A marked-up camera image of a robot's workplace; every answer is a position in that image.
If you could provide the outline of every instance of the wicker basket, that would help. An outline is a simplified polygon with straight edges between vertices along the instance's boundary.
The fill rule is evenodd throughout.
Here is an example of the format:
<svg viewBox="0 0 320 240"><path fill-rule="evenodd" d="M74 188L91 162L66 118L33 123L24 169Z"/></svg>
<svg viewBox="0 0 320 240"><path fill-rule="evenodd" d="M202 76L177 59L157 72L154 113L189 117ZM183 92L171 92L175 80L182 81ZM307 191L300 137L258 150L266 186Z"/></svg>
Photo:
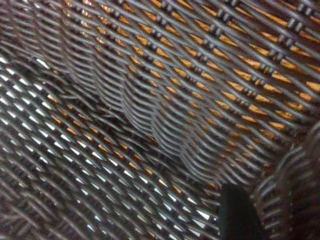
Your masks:
<svg viewBox="0 0 320 240"><path fill-rule="evenodd" d="M219 239L219 190L320 239L316 0L0 0L0 239Z"/></svg>

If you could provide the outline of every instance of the black object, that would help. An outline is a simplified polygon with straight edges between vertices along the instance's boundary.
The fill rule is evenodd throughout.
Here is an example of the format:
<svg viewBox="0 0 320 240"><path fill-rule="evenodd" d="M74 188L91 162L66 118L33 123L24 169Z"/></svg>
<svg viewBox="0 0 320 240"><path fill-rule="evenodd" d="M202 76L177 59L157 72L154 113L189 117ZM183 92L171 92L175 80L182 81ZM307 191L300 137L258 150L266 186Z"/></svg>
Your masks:
<svg viewBox="0 0 320 240"><path fill-rule="evenodd" d="M261 221L246 191L234 184L221 189L219 221L221 240L265 240Z"/></svg>

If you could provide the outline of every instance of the woven fiber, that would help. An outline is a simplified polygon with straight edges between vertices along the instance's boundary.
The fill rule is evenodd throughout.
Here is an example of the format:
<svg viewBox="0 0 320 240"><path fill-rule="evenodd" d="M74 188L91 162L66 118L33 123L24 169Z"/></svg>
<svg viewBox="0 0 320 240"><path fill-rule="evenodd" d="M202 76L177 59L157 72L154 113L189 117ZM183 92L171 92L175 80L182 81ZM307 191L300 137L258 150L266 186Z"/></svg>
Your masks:
<svg viewBox="0 0 320 240"><path fill-rule="evenodd" d="M0 239L219 239L223 183L320 239L316 0L0 0Z"/></svg>

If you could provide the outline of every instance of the woven wicker surface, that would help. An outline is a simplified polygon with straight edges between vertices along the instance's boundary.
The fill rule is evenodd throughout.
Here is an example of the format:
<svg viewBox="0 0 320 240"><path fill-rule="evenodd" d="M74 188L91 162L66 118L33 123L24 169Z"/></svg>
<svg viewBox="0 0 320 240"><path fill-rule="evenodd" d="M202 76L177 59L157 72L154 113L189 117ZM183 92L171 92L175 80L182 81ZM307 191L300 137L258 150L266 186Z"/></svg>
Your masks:
<svg viewBox="0 0 320 240"><path fill-rule="evenodd" d="M319 9L0 0L0 239L219 238L226 182L317 239Z"/></svg>

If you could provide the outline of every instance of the woven mesh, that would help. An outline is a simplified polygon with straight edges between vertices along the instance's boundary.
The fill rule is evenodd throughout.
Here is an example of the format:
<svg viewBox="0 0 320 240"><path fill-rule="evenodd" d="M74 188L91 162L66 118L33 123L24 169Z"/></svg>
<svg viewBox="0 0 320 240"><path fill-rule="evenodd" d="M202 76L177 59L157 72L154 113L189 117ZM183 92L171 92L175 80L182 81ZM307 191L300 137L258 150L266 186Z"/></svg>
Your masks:
<svg viewBox="0 0 320 240"><path fill-rule="evenodd" d="M218 239L226 182L317 239L319 9L0 0L0 239Z"/></svg>

